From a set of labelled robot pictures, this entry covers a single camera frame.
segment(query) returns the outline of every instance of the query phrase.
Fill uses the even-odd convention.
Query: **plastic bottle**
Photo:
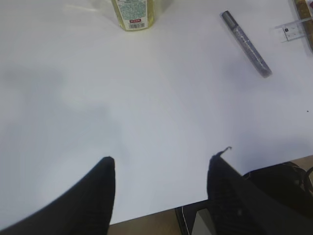
[[[120,26],[125,31],[150,28],[155,20],[153,0],[112,0]]]

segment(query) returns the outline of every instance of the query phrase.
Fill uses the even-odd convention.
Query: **cable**
[[[313,198],[313,195],[311,194],[311,191],[310,191],[310,184],[311,184],[310,174],[312,172],[313,172],[313,167],[308,169],[307,173],[305,173],[304,180],[303,180],[303,185],[304,185],[304,190],[308,194],[308,196]]]
[[[188,235],[190,235],[189,229],[188,229],[188,226],[187,226],[187,223],[186,223],[185,215],[184,215],[184,206],[181,207],[181,213],[182,213],[182,217],[184,218],[184,222],[185,222],[185,226],[186,226]]]

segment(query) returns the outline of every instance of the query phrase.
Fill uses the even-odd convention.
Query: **white table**
[[[208,161],[229,145],[240,173],[313,153],[312,53],[270,32],[296,19],[292,5],[169,3],[151,29],[127,33],[70,0],[0,2],[0,229],[108,155],[116,223],[206,199]],[[223,23],[228,9],[271,77]]]

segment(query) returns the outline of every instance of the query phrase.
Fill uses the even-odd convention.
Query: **black object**
[[[0,235],[105,235],[114,196],[114,159],[107,157],[61,197]]]
[[[313,234],[311,220],[245,180],[221,158],[223,153],[211,158],[207,175],[208,209],[218,235]]]
[[[304,176],[304,180],[303,180],[304,189],[305,189],[307,195],[311,198],[313,197],[311,192],[310,192],[310,191],[312,191],[312,184],[310,181],[310,175],[312,174],[312,172],[313,172],[313,167],[308,169],[307,173]]]

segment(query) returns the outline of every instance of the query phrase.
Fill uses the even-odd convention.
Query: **clear plastic ruler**
[[[306,36],[306,32],[302,23],[305,21],[311,21],[313,17],[303,20],[294,21],[291,23],[282,24],[274,28],[276,35],[281,43],[289,42],[298,38]]]

